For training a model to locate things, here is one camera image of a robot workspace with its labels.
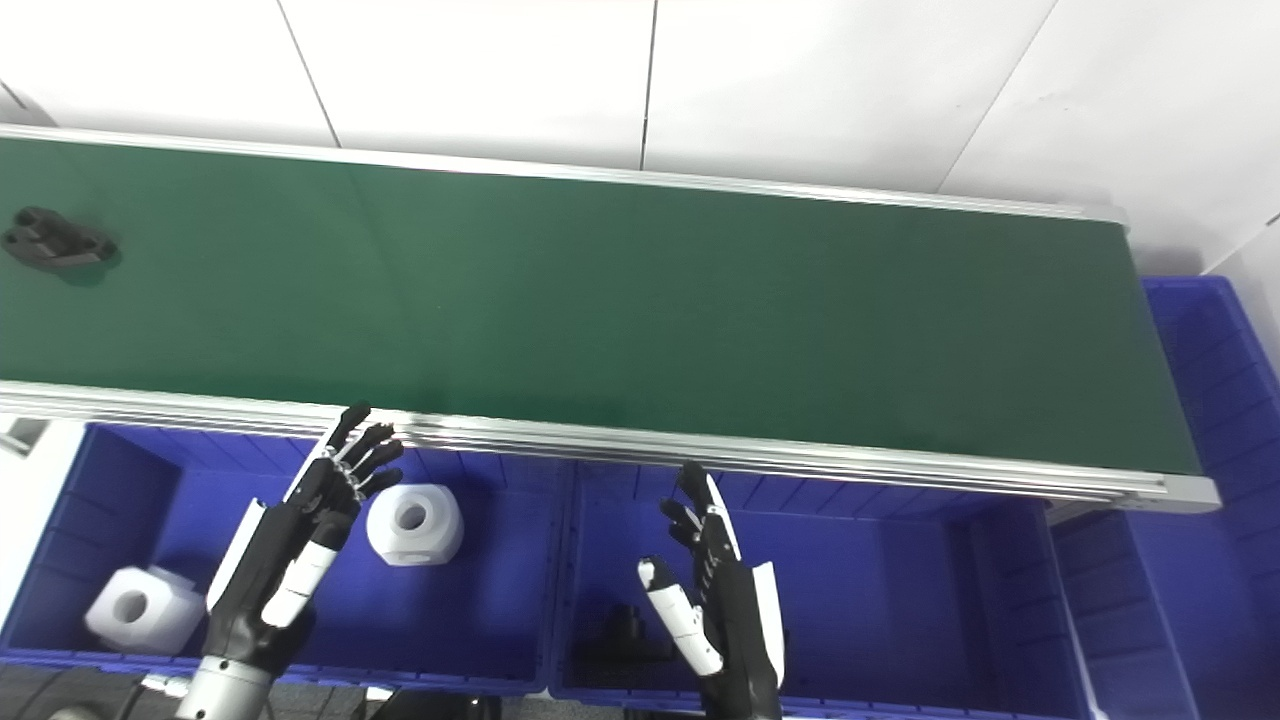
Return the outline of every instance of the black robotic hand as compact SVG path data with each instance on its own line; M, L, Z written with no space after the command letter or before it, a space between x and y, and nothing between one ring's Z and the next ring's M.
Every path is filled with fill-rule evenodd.
M780 719L782 615L773 564L742 564L737 537L716 482L696 462L677 486L692 501L660 503L671 537L694 555L701 606L689 602L660 557L640 560L640 580L676 647L700 680L703 710L716 720Z
M398 483L380 468L404 452L392 425L355 429L370 407L347 409L303 460L284 500L253 501L214 575L204 661L179 717L257 717L315 624L311 596L347 542L364 501Z

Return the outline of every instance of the black bracket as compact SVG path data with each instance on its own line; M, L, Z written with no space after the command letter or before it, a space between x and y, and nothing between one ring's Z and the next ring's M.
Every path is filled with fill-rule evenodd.
M10 255L40 268L100 263L115 255L115 243L101 232L77 225L52 210L23 208L4 233Z

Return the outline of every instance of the metal rail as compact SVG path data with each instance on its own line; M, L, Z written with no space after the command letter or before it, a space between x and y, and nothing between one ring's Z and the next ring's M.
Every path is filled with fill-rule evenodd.
M481 158L454 158L448 155L421 155L416 152L390 152L384 150L356 150L347 147L312 147L302 145L276 145L243 142L237 140L210 140L165 135L138 135L95 129L45 128L0 123L0 138L38 140L49 142L78 142L84 145L118 145L124 147L152 147L156 150L184 150L188 152L215 152L223 155L250 155L292 160L323 160L355 165L380 165L434 170L442 173L468 173L481 176L511 176L529 178L566 179L582 182L625 183L712 192L737 192L746 195L772 195L832 202L863 205L893 205L900 208L932 208L993 213L1000 215L1029 215L1074 220L1100 220L1128 225L1125 213L1108 205L1075 206L1050 202L1023 202L1015 200L989 200L932 195L925 192L896 192L856 187L833 187L792 182L773 182L744 178L719 178L653 170L625 170L614 168L586 168L549 163L524 163L517 160L488 160Z
M311 437L339 407L0 380L0 413L26 418ZM408 446L576 460L675 465L696 459L731 471L1043 497L1175 512L1212 510L1212 480L913 450L823 445L375 410Z

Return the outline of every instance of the white wall panel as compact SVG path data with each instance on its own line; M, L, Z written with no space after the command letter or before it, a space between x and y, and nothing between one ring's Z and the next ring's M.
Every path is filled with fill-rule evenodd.
M0 28L63 127L333 145L274 0L3 0Z
M1280 222L1210 272L1231 279L1262 348L1280 372Z
M1280 210L1280 3L1061 0L942 192L1111 202L1147 272Z
M934 191L1052 0L660 0L645 169Z
M346 147L636 167L650 0L289 0Z

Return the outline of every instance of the green belt surface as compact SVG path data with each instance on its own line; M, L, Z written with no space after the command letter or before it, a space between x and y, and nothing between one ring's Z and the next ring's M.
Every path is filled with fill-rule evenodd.
M1117 224L0 140L0 378L1199 471Z

